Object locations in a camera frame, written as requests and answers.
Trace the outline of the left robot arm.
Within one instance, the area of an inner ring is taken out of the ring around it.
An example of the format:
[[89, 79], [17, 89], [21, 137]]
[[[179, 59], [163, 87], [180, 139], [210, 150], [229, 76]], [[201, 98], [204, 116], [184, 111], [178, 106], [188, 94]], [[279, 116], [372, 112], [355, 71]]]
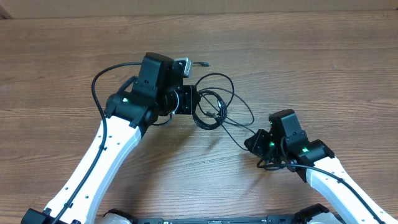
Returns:
[[192, 114], [196, 88], [184, 85], [192, 62], [148, 52], [138, 76], [129, 78], [100, 107], [101, 124], [83, 159], [43, 211], [32, 208], [22, 223], [93, 223], [120, 166], [161, 116]]

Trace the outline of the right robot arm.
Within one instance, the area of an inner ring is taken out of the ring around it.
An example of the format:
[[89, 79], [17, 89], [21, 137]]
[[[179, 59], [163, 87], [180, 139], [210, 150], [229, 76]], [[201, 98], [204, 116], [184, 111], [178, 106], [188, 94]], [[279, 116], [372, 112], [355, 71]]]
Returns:
[[320, 193], [345, 223], [397, 223], [345, 171], [335, 153], [321, 140], [309, 141], [295, 111], [269, 115], [269, 131], [259, 129], [245, 140], [264, 170], [288, 168]]

